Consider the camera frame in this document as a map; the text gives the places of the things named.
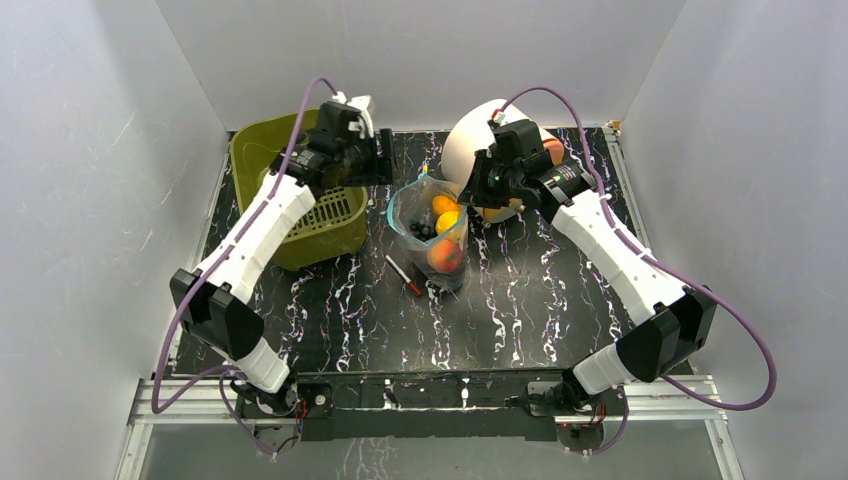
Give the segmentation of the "small orange toy fruit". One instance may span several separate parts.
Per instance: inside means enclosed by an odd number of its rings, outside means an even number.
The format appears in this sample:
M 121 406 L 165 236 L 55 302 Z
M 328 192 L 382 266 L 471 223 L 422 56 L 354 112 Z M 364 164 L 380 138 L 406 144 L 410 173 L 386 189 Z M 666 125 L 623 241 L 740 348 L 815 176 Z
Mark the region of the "small orange toy fruit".
M 448 212 L 458 212 L 459 204 L 447 195 L 436 195 L 431 200 L 431 207 L 434 215 L 440 217 Z

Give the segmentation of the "yellow toy lemon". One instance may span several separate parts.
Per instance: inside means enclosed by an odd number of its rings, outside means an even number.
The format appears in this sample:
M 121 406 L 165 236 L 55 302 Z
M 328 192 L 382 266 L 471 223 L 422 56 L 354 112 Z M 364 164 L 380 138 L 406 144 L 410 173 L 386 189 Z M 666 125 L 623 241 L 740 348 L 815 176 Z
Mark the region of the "yellow toy lemon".
M 458 243 L 465 229 L 465 217 L 459 210 L 442 213 L 435 224 L 436 233 L 444 239 Z

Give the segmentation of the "olive green plastic basket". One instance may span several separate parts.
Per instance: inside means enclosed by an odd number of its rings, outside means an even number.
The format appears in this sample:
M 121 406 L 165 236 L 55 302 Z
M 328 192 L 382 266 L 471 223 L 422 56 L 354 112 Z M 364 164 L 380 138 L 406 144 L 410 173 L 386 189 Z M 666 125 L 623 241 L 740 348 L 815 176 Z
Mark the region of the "olive green plastic basket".
M 259 121 L 237 131 L 229 153 L 240 213 L 259 192 L 271 162 L 288 144 L 294 113 Z M 326 191 L 315 206 L 289 231 L 273 256 L 288 271 L 357 253 L 365 244 L 368 227 L 364 187 L 337 187 Z

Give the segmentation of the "clear zip top bag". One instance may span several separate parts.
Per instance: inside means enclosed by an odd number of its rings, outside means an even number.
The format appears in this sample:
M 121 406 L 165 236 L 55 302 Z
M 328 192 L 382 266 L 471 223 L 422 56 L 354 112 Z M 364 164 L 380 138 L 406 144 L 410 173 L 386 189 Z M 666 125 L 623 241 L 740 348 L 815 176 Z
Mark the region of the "clear zip top bag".
M 460 288 L 466 274 L 469 212 L 458 202 L 460 191 L 455 183 L 422 173 L 388 205 L 388 224 L 402 251 L 443 291 Z

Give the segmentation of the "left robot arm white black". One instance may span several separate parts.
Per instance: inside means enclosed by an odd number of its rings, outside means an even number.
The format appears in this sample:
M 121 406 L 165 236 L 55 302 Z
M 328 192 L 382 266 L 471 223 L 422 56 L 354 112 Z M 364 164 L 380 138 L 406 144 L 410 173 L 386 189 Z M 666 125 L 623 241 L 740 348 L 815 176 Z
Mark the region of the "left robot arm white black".
M 392 132 L 377 129 L 373 113 L 371 96 L 343 93 L 297 113 L 289 138 L 270 160 L 236 225 L 213 253 L 191 270 L 177 270 L 169 283 L 183 331 L 221 355 L 225 369 L 241 375 L 239 396 L 275 416 L 294 411 L 299 391 L 249 303 L 266 266 L 322 197 L 341 187 L 392 182 Z

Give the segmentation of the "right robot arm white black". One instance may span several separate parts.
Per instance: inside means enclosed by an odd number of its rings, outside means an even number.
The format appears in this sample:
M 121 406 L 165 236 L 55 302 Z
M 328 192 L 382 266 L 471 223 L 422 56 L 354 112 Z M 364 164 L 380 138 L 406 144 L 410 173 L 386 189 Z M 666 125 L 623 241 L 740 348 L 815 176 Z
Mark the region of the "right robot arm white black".
M 704 293 L 658 270 L 646 253 L 626 246 L 633 237 L 604 214 L 602 194 L 579 163 L 552 161 L 529 119 L 488 129 L 492 143 L 474 153 L 461 203 L 505 207 L 512 199 L 536 210 L 597 267 L 634 323 L 617 342 L 567 368 L 549 387 L 529 385 L 521 396 L 534 416 L 590 413 L 603 393 L 632 381 L 652 382 L 704 346 L 716 304 Z

